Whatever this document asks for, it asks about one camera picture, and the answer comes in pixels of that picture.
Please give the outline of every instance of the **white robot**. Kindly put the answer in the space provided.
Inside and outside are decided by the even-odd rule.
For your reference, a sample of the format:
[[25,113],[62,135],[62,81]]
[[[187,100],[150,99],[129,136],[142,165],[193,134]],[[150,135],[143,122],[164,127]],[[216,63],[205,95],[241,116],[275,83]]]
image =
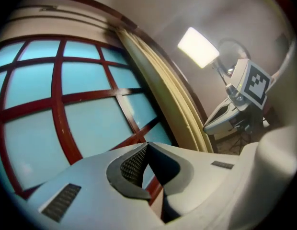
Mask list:
[[254,62],[239,59],[230,84],[226,86],[228,96],[208,118],[204,132],[214,135],[233,128],[252,132],[262,123],[266,90],[271,81],[271,76]]
[[[271,78],[249,60],[239,61],[234,74],[228,99],[210,117],[207,132],[232,126],[252,103],[259,110],[264,105]],[[150,195],[141,188],[147,164],[163,186],[168,222],[152,211]],[[40,229],[247,230],[277,205],[296,172],[294,125],[246,145],[240,156],[153,142],[127,146],[78,161],[27,201],[11,197]]]

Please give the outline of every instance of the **beige wall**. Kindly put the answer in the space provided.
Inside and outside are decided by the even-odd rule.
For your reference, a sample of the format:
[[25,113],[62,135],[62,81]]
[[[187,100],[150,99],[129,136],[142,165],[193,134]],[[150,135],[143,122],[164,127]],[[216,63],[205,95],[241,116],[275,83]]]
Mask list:
[[78,12],[97,18],[99,21],[82,17],[79,15],[68,14],[63,12],[53,11],[40,11],[40,8],[24,8],[15,10],[10,19],[22,18],[24,16],[62,16],[71,19],[82,20],[85,22],[93,23],[99,27],[77,22],[65,20],[60,18],[30,18],[25,20],[17,20],[7,23],[0,32],[0,41],[9,38],[35,35],[35,34],[56,34],[56,35],[71,35],[100,42],[105,42],[117,47],[122,47],[115,32],[111,33],[108,28],[111,28],[109,23],[115,24],[115,18],[106,17],[99,10],[92,10],[91,7],[82,6],[76,2],[67,0],[24,0],[21,5],[56,5],[60,10],[67,10],[71,12]]
[[278,7],[266,0],[97,1],[127,16],[165,49],[186,75],[208,115],[226,97],[224,84],[213,69],[199,69],[177,49],[188,27],[195,27],[216,45],[225,37],[240,41],[251,59],[270,74],[283,61],[275,40],[281,33],[292,36]]

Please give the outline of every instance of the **window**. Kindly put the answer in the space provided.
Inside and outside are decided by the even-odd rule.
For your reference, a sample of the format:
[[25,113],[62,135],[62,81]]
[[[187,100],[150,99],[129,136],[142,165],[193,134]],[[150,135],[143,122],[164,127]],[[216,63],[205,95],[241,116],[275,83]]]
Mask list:
[[[11,192],[82,158],[172,142],[122,49],[66,38],[29,37],[0,49],[0,177]],[[152,176],[147,168],[144,187]]]

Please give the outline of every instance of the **light panel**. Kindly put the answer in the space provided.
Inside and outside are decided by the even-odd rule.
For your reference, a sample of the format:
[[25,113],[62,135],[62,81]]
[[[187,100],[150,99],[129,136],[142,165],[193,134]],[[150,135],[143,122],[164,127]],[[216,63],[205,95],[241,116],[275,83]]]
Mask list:
[[178,44],[186,55],[188,55],[200,68],[204,68],[219,56],[219,51],[207,38],[197,30],[189,27]]

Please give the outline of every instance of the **tripod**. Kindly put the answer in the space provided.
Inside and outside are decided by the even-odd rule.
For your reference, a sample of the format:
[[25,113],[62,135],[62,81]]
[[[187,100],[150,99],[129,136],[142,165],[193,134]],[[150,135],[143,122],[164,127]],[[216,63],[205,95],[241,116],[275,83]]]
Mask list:
[[234,145],[232,145],[230,147],[229,150],[232,150],[234,147],[239,147],[239,155],[241,153],[241,150],[242,150],[242,147],[244,147],[245,145],[251,143],[251,135],[248,134],[248,140],[246,140],[244,137],[243,137],[243,128],[241,126],[238,126],[236,127],[237,128],[237,131],[239,132],[240,136],[238,138],[238,140],[234,143]]

